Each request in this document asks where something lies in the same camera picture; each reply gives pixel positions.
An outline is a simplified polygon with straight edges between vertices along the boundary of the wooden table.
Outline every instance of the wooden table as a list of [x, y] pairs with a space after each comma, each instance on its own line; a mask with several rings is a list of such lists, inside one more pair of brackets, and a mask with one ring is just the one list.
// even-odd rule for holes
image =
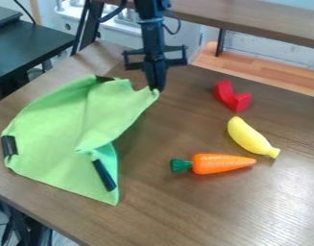
[[[121, 48], [95, 43], [0, 102], [0, 132], [38, 96], [88, 73], [126, 77]], [[234, 113], [210, 90], [222, 79], [253, 95], [240, 114], [282, 149], [278, 159], [248, 153], [228, 136]], [[3, 165], [0, 199], [81, 245], [314, 246], [314, 98], [187, 66], [119, 139], [121, 199], [111, 207], [22, 178]], [[202, 152], [257, 159], [253, 168], [219, 175], [171, 174], [171, 158]]]
[[182, 20], [314, 48], [313, 0], [301, 2], [303, 9], [261, 0], [171, 0], [171, 10]]

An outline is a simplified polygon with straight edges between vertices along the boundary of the toy banana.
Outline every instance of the toy banana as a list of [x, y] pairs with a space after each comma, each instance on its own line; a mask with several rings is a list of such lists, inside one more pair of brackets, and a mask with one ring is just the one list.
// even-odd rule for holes
[[240, 117], [234, 116], [228, 124], [229, 135], [242, 148], [259, 155], [276, 158], [280, 152], [269, 141]]

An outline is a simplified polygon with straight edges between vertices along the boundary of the toy carrot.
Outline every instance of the toy carrot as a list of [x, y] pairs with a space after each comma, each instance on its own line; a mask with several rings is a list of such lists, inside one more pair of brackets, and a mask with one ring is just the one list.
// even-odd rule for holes
[[178, 173], [192, 168], [194, 173], [203, 175], [227, 172], [253, 164], [255, 159], [222, 154], [197, 154], [193, 156], [192, 161], [172, 159], [170, 169], [172, 173]]

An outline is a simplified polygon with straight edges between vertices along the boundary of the black clip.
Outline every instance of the black clip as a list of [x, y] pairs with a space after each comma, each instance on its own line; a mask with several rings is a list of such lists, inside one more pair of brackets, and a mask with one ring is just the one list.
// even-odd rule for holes
[[93, 164], [94, 164], [95, 169], [96, 169], [98, 175], [100, 176], [106, 190], [108, 192], [113, 191], [116, 188], [116, 184], [115, 184], [112, 176], [108, 172], [108, 170], [103, 165], [103, 163], [100, 160], [95, 160], [95, 161], [93, 161]]
[[12, 135], [3, 135], [1, 137], [4, 158], [12, 155], [18, 155], [15, 137]]

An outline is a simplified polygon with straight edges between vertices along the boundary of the red object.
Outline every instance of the red object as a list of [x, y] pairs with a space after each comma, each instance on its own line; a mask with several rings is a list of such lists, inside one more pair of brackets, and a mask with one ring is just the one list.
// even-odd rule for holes
[[234, 112], [246, 110], [252, 98], [252, 95], [247, 92], [235, 95], [229, 80], [217, 83], [213, 89], [213, 96]]

